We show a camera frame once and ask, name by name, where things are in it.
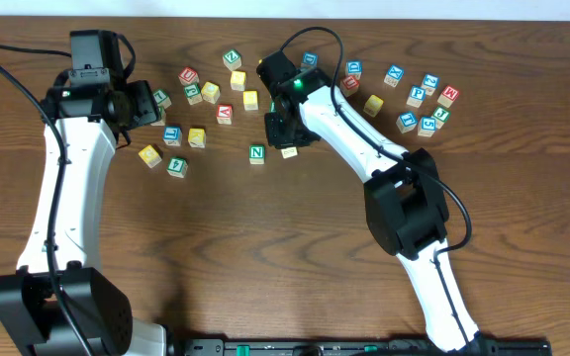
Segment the red E block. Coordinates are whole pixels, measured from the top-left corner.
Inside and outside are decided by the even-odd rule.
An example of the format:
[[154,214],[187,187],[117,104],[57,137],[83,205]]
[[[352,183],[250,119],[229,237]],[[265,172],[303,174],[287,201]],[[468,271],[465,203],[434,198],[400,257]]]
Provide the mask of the red E block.
[[298,155],[298,150],[296,147],[288,147],[281,149],[281,155],[284,159],[292,158]]

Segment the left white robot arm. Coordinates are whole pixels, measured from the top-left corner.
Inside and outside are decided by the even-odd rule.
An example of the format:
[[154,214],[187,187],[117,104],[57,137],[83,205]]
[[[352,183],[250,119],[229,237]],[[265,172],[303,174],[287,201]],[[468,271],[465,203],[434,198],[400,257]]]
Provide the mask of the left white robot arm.
[[102,272],[106,176],[131,130],[160,120],[151,89],[122,62],[128,41],[70,35],[72,65],[40,101],[46,166],[36,218],[15,271],[0,276],[0,321],[24,355],[170,355],[163,325],[136,319]]

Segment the green N block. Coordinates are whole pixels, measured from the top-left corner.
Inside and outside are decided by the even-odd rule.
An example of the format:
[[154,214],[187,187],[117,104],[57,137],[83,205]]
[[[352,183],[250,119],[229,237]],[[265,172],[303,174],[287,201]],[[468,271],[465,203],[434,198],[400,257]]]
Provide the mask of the green N block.
[[249,163],[262,165],[265,163],[265,147],[262,144],[252,144],[248,153]]

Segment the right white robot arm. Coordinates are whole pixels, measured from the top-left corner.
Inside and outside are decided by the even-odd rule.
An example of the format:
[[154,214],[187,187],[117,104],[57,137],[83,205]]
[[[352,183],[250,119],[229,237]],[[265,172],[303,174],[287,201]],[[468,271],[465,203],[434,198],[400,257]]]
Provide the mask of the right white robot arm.
[[487,348],[452,273],[443,184],[431,155],[408,152],[364,120],[318,68],[298,68],[278,50],[256,72],[274,108],[265,116],[277,149],[326,141],[363,183],[368,228],[400,260],[423,309],[427,337],[441,351],[482,355]]

